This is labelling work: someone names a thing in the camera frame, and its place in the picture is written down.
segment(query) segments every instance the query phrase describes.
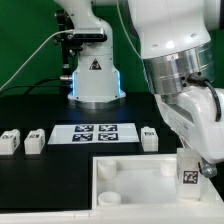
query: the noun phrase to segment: white cube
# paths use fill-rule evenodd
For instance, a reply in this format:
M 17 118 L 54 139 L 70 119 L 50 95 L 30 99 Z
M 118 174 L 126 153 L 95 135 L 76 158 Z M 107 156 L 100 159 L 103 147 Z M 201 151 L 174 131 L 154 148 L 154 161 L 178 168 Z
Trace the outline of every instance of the white cube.
M 31 131 L 24 144 L 27 155 L 40 154 L 45 144 L 44 130 L 38 129 L 36 131 Z
M 202 176 L 198 163 L 201 157 L 190 148 L 177 150 L 177 196 L 182 199 L 199 200 Z
M 141 129 L 141 142 L 145 152 L 157 152 L 159 138 L 154 128 L 144 127 Z
M 0 137 L 0 155 L 13 155 L 20 144 L 18 130 L 5 131 Z

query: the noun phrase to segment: black cable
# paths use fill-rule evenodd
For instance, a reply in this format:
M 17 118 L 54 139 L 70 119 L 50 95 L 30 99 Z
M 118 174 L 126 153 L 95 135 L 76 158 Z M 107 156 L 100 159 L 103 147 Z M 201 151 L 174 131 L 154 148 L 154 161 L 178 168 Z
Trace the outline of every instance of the black cable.
M 0 95 L 2 95 L 3 93 L 9 91 L 9 90 L 12 90 L 12 89 L 17 89 L 17 88 L 30 88 L 30 87 L 34 87 L 34 88 L 61 88 L 61 87 L 64 87 L 64 88 L 70 88 L 69 85 L 62 85 L 62 86 L 40 86 L 40 85 L 28 85 L 28 86 L 13 86 L 13 87 L 10 87 L 10 88 L 7 88 L 7 89 L 4 89 L 0 92 Z
M 214 89 L 214 87 L 211 85 L 209 79 L 205 78 L 205 77 L 201 77 L 198 76 L 196 74 L 192 74 L 188 77 L 187 79 L 188 83 L 194 86 L 200 86 L 200 87 L 208 87 L 212 93 L 212 96 L 214 98 L 215 101 L 215 105 L 216 105 L 216 122 L 219 122 L 221 120 L 222 117 L 222 109 L 221 109 L 221 104 L 219 101 L 219 97 L 218 94 L 216 92 L 216 90 Z
M 213 88 L 213 86 L 211 85 L 210 82 L 205 81 L 204 83 L 210 89 L 210 91 L 212 93 L 212 96 L 215 100 L 215 105 L 216 105 L 216 110 L 217 110 L 215 121 L 219 122 L 221 120 L 221 117 L 222 117 L 222 109 L 221 109 L 221 104 L 220 104 L 220 101 L 219 101 L 218 94 L 217 94 L 217 92 L 215 91 L 215 89 Z
M 29 89 L 27 89 L 26 92 L 24 93 L 24 95 L 28 95 L 34 88 L 36 88 L 36 86 L 42 85 L 47 82 L 58 81 L 58 80 L 60 80 L 60 78 L 48 78 L 48 79 L 41 80 L 41 81 L 35 83 Z

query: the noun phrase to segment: green background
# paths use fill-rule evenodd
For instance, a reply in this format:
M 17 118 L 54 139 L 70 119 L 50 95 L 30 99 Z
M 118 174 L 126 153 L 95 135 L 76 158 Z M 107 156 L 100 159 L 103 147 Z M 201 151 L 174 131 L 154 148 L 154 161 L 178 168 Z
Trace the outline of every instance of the green background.
M 59 7 L 53 0 L 0 0 L 0 86 L 47 37 L 58 31 L 54 17 L 57 9 Z M 94 12 L 113 27 L 114 61 L 121 72 L 122 89 L 126 92 L 148 91 L 142 64 L 124 36 L 116 7 L 97 7 Z M 211 36 L 217 74 L 214 85 L 224 88 L 224 31 L 212 32 Z M 139 43 L 134 38 L 132 40 L 139 49 Z M 8 87 L 32 85 L 45 78 L 59 77 L 61 63 L 60 47 L 55 47 L 51 41 Z M 18 89 L 7 94 L 22 94 L 24 91 L 25 89 Z M 33 93 L 57 93 L 57 90 L 38 89 Z

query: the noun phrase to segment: black tabletop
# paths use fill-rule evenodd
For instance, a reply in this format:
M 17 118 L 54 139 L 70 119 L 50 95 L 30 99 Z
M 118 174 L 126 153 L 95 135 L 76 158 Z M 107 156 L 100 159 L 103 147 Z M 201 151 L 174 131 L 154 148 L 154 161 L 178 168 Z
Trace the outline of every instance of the black tabletop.
M 13 157 L 0 157 L 0 212 L 91 209 L 92 158 L 141 155 L 140 143 L 45 145 L 40 156 L 26 156 L 23 142 L 31 130 L 44 129 L 48 141 L 57 124 L 135 123 L 156 129 L 159 153 L 175 153 L 178 137 L 163 122 L 154 97 L 130 93 L 126 103 L 106 110 L 69 106 L 60 95 L 0 98 L 0 134 L 18 129 L 21 144 Z

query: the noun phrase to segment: blue light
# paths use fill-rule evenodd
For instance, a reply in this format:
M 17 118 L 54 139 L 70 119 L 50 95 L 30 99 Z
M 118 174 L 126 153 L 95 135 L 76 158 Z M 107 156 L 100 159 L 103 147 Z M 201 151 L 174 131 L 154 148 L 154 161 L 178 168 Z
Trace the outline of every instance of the blue light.
M 72 94 L 75 96 L 75 72 L 72 73 Z
M 119 94 L 121 95 L 121 75 L 120 72 L 117 72 L 118 74 L 118 88 L 119 88 Z

